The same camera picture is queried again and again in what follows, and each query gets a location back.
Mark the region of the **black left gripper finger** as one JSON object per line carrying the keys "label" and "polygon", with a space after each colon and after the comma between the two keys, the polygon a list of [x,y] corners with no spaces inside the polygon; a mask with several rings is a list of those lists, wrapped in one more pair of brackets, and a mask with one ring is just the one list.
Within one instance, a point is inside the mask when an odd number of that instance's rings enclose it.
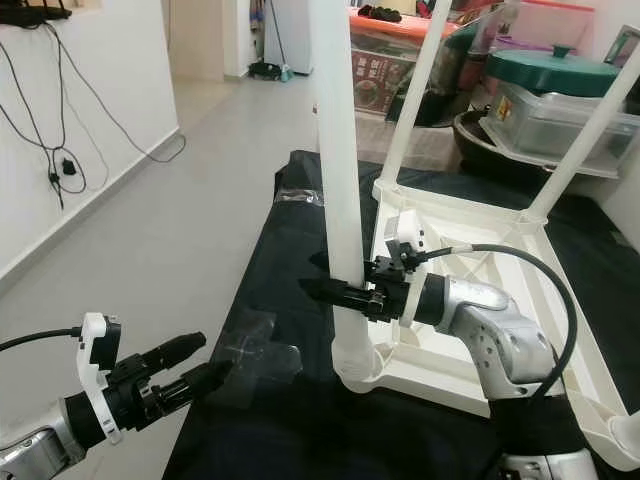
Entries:
{"label": "black left gripper finger", "polygon": [[205,347],[206,343],[207,337],[202,332],[177,335],[151,349],[150,366],[154,369],[173,369],[188,360],[197,349]]}
{"label": "black left gripper finger", "polygon": [[179,403],[200,403],[202,399],[219,389],[232,371],[233,362],[209,361],[183,372],[177,379],[180,388],[177,394]]}

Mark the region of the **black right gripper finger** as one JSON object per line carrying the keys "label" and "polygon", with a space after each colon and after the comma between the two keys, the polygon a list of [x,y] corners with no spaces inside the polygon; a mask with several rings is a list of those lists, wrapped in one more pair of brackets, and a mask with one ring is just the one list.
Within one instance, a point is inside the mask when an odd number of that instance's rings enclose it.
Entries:
{"label": "black right gripper finger", "polygon": [[371,305],[371,292],[332,278],[301,279],[300,287],[320,305],[348,308],[365,314]]}

